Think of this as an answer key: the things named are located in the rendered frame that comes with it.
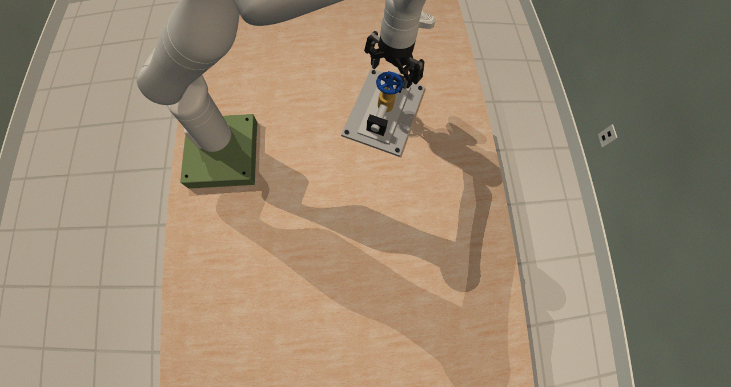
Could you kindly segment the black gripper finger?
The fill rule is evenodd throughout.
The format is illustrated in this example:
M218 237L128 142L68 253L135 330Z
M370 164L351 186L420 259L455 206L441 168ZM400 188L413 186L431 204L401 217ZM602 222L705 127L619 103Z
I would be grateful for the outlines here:
M412 83L417 84L423 77L424 60L420 59L419 61L417 61L412 57L410 57L409 59L410 63L403 67L399 61L399 58L393 58L393 62L397 66L397 68L399 68L400 73L404 74L404 89L409 88ZM408 72L410 72L410 74Z
M377 66L379 66L380 58L386 58L388 56L385 53L381 52L380 49L375 49L375 44L379 43L380 40L377 35L377 31L373 31L373 33L368 36L364 48L365 53L370 54L371 65L374 70L375 68L377 68Z

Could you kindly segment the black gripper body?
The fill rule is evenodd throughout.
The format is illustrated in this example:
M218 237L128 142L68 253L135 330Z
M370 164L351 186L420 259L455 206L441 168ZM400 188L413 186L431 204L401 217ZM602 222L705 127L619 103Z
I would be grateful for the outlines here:
M409 58L410 57L413 58L412 52L413 52L413 47L415 46L415 43L413 43L412 46L410 46L409 48L395 49L395 48L391 48L391 46L387 46L387 44L384 43L380 37L378 46L379 46L381 52L385 53L386 55L389 55L385 58L385 61L392 63L393 66L395 66L395 64L393 62L393 58L399 58L399 61L402 64L402 66L405 66L410 63Z

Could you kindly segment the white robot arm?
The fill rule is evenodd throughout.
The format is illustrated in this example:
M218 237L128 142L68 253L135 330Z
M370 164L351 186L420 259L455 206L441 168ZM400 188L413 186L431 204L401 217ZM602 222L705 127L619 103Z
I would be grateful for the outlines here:
M232 47L239 15L249 25L276 25L340 1L344 0L180 0L139 70L136 85L148 100L167 104L199 150L222 150L231 130L208 93L203 73ZM422 10L425 2L385 0L380 36L387 46L409 48L419 28L434 27L434 16Z

